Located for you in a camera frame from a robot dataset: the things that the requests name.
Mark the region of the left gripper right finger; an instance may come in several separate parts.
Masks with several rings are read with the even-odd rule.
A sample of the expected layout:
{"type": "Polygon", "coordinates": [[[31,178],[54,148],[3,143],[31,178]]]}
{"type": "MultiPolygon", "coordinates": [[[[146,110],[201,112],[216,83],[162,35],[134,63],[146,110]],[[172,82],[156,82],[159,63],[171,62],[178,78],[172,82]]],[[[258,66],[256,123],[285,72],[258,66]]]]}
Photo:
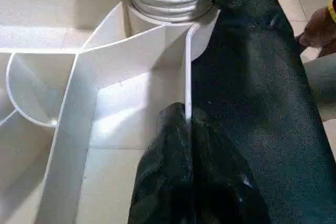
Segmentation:
{"type": "Polygon", "coordinates": [[[192,115],[197,223],[270,223],[248,162],[201,109],[192,115]]]}

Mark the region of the bystander bare hand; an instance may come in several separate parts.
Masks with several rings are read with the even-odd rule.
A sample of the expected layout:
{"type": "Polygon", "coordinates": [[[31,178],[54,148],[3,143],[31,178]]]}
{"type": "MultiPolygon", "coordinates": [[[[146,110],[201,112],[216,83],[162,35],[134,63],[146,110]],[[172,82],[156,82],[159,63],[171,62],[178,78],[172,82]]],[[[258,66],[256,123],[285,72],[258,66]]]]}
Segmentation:
{"type": "Polygon", "coordinates": [[[319,57],[335,53],[335,12],[323,7],[314,12],[303,32],[296,37],[302,48],[320,49],[319,57]]]}

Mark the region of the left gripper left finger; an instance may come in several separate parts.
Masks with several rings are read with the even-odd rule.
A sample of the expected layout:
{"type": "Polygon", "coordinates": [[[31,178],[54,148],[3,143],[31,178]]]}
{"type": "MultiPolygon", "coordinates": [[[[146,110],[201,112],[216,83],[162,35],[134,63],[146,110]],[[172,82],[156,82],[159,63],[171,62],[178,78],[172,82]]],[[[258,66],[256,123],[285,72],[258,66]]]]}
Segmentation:
{"type": "Polygon", "coordinates": [[[167,106],[157,122],[137,167],[129,223],[192,223],[193,162],[184,104],[167,106]]]}

